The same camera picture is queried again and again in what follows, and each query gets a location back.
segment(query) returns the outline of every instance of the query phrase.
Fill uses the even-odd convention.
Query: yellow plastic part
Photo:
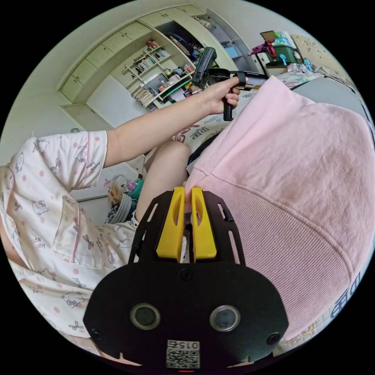
[[[212,259],[216,257],[217,250],[211,229],[203,192],[200,187],[191,189],[191,204],[193,217],[193,244],[194,262],[199,259]]]
[[[156,253],[180,262],[184,235],[185,188],[175,187]]]

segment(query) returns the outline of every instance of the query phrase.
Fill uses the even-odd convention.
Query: hand
[[[202,96],[204,97],[204,102],[209,105],[209,114],[220,114],[224,112],[223,98],[226,98],[233,108],[237,107],[239,101],[239,89],[233,88],[233,86],[238,84],[238,77],[233,77],[211,85],[197,96],[201,99],[203,99]]]

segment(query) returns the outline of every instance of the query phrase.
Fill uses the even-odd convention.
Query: camera lens
[[[139,304],[132,308],[130,312],[130,320],[140,329],[154,329],[160,323],[160,313],[152,305]]]
[[[229,305],[217,307],[210,315],[211,327],[219,332],[229,332],[235,329],[240,321],[239,311]]]

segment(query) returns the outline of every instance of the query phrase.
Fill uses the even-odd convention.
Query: sticker
[[[199,368],[199,341],[174,341],[167,343],[168,368]]]

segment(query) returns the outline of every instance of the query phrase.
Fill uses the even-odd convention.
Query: woman
[[[24,292],[57,330],[89,338],[82,322],[91,292],[127,264],[138,222],[152,199],[180,186],[187,146],[164,144],[145,180],[135,215],[96,227],[70,191],[92,187],[102,168],[162,145],[202,118],[239,100],[238,78],[217,83],[165,109],[99,132],[31,138],[0,167],[0,236]]]

